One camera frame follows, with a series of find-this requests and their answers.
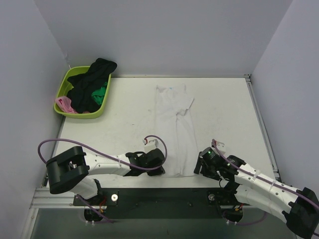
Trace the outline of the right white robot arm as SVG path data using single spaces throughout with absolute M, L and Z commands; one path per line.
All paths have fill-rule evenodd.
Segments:
M 303 239 L 315 235 L 319 200 L 313 190 L 307 187 L 301 190 L 273 180 L 234 155 L 225 157 L 214 145 L 199 153 L 194 173 L 226 181 L 221 203 L 254 206 L 283 221 Z

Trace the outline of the white t shirt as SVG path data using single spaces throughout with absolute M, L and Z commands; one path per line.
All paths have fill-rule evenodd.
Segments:
M 194 176 L 199 151 L 190 112 L 193 101 L 185 84 L 156 87 L 155 131 L 167 147 L 166 177 Z

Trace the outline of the lime green plastic basket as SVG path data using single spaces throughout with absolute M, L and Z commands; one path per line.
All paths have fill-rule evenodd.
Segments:
M 66 74 L 65 74 L 65 76 L 60 84 L 60 87 L 59 87 L 59 90 L 56 94 L 56 97 L 58 98 L 58 97 L 66 96 L 67 93 L 73 88 L 72 84 L 67 81 L 69 77 L 79 75 L 82 73 L 86 73 L 89 70 L 89 68 L 90 68 L 90 66 L 77 66 L 77 67 L 70 68 L 66 72 Z M 96 118 L 100 117 L 103 114 L 105 106 L 106 106 L 107 97 L 109 94 L 111 81 L 112 81 L 111 77 L 112 77 L 112 75 L 110 74 L 102 104 L 97 111 L 95 111 L 93 113 L 83 113 L 83 114 L 66 113 L 58 106 L 57 103 L 54 103 L 53 108 L 54 108 L 55 112 L 60 114 L 60 115 L 65 116 L 67 118 L 72 118 L 72 119 L 88 120 L 88 119 L 96 119 Z

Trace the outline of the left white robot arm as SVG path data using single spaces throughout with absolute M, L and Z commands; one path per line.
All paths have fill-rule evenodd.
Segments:
M 75 146 L 48 160 L 46 164 L 50 193 L 53 195 L 73 192 L 89 204 L 102 200 L 101 185 L 92 175 L 118 175 L 136 177 L 143 173 L 158 176 L 165 173 L 162 167 L 165 156 L 153 147 L 148 152 L 128 152 L 110 159 L 86 153 Z

